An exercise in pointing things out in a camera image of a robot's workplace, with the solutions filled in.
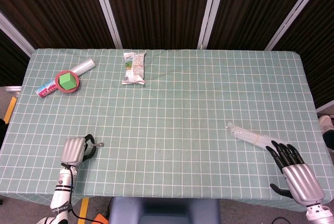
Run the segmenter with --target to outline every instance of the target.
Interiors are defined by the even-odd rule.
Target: brown curtain
[[[221,0],[208,49],[263,50],[297,0]]]
[[[207,0],[109,0],[123,48],[195,49]]]
[[[334,100],[334,0],[310,0],[274,50],[301,56],[316,108]]]
[[[21,86],[29,57],[0,30],[0,87]]]
[[[0,9],[35,48],[114,48],[98,0],[1,0]]]

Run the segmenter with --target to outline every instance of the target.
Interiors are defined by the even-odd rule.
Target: small metal screw
[[[95,144],[92,144],[92,147],[104,147],[104,143],[103,142],[95,143]]]

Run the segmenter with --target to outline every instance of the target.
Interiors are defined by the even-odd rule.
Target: snack bag
[[[144,59],[145,53],[124,53],[125,78],[122,81],[126,84],[145,84],[144,81]]]

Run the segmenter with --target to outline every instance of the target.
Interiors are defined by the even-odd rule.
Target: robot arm
[[[270,187],[279,195],[294,199],[307,209],[307,220],[312,224],[334,224],[332,211],[321,204],[325,194],[311,168],[292,145],[278,144],[272,141],[277,152],[269,146],[267,150],[281,170],[289,190],[278,188],[275,184]]]
[[[92,142],[90,147],[87,144],[89,140]],[[76,168],[81,162],[93,157],[96,146],[102,145],[95,144],[90,134],[66,140],[61,159],[62,169],[50,205],[56,217],[43,218],[37,224],[68,224],[68,212],[72,210],[71,194],[78,174]]]

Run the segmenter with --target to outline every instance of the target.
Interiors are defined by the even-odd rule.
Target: yellow tape
[[[82,199],[80,215],[79,215],[80,217],[84,217],[84,218],[86,217],[88,201],[89,201],[89,198]],[[85,224],[85,220],[79,219],[78,224]]]
[[[259,135],[256,136],[256,141],[253,143],[253,145],[256,145],[258,140],[259,140]]]
[[[6,122],[6,124],[9,123],[9,120],[10,120],[11,114],[13,113],[16,101],[17,101],[16,97],[11,98],[11,101],[9,103],[7,112],[6,112],[5,117],[4,117],[4,122]]]

